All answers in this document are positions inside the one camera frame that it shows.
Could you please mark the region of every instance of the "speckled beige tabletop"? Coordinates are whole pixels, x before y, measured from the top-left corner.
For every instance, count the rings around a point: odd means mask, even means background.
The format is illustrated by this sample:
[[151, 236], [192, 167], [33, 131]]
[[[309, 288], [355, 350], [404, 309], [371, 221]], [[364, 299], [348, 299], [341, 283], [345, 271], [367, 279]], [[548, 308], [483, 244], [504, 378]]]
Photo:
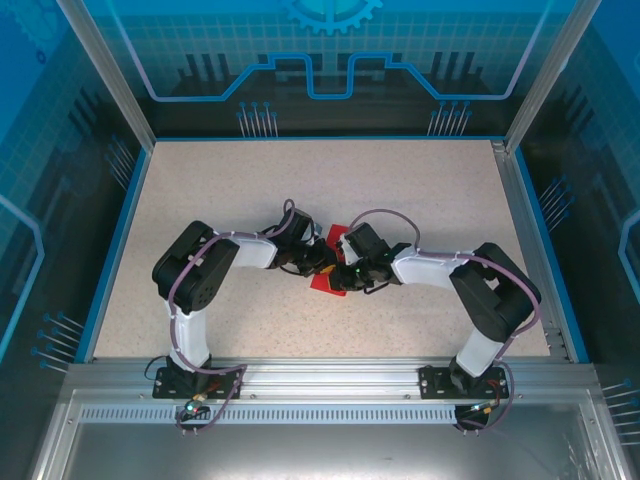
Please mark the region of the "speckled beige tabletop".
[[[195, 219], [219, 231], [261, 230], [293, 198], [328, 232], [364, 210], [411, 217], [421, 246], [469, 250], [498, 243], [521, 267], [489, 141], [318, 140], [158, 143], [127, 239], [95, 350], [97, 357], [150, 357], [169, 349], [168, 316], [151, 271]], [[392, 216], [368, 218], [393, 245], [413, 241]], [[452, 356], [472, 324], [453, 291], [390, 286], [346, 297], [309, 288], [280, 271], [233, 269], [208, 307], [214, 356]], [[510, 355], [548, 355], [538, 325]]]

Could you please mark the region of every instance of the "gear graphic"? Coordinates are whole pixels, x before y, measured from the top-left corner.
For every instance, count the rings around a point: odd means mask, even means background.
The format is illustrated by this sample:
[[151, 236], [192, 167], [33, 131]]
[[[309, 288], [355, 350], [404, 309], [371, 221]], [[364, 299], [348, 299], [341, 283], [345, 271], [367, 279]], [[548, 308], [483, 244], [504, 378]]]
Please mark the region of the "gear graphic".
[[361, 20], [371, 20], [373, 9], [382, 7], [382, 0], [282, 0], [282, 5], [300, 28], [333, 35], [336, 30], [345, 34], [349, 28], [360, 28]]
[[0, 12], [13, 15], [22, 32], [38, 49], [45, 49], [55, 38], [59, 22], [54, 0], [5, 0], [3, 5]]

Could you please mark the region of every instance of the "vented metal strip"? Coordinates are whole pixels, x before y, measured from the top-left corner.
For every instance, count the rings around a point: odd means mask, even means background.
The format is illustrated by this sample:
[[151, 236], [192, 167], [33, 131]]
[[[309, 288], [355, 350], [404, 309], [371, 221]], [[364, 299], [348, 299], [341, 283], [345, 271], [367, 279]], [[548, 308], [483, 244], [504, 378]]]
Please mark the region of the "vented metal strip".
[[[219, 406], [188, 424], [207, 423]], [[91, 405], [82, 410], [81, 423], [171, 424], [177, 405]], [[453, 424], [453, 405], [232, 405], [221, 424], [362, 425], [362, 424]]]

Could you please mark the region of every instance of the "blue glass wall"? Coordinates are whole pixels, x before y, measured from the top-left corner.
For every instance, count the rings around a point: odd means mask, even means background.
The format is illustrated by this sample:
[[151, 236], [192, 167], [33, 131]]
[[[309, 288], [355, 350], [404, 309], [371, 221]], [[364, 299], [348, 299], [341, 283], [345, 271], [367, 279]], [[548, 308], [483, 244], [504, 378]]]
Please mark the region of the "blue glass wall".
[[0, 477], [24, 479], [140, 145], [55, 2], [0, 3], [0, 65]]
[[573, 3], [87, 5], [159, 136], [264, 138], [503, 135]]
[[601, 4], [523, 143], [605, 386], [640, 384], [639, 21], [637, 2]]

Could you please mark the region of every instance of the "red object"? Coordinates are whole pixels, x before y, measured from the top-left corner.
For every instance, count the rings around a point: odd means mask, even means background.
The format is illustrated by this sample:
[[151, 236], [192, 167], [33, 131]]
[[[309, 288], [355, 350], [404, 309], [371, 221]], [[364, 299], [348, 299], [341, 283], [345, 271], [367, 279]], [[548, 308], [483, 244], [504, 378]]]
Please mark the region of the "red object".
[[[329, 245], [329, 247], [338, 254], [338, 258], [343, 262], [344, 255], [340, 253], [340, 251], [336, 247], [336, 243], [340, 241], [340, 235], [347, 232], [347, 230], [349, 230], [349, 227], [345, 227], [344, 225], [331, 225], [329, 235], [327, 235], [327, 245]], [[331, 289], [331, 287], [329, 286], [328, 273], [317, 273], [316, 275], [314, 275], [313, 280], [311, 280], [311, 288], [315, 288], [316, 290], [320, 290], [321, 292], [333, 293], [334, 295], [338, 295], [340, 297], [344, 297], [347, 295], [347, 292]]]

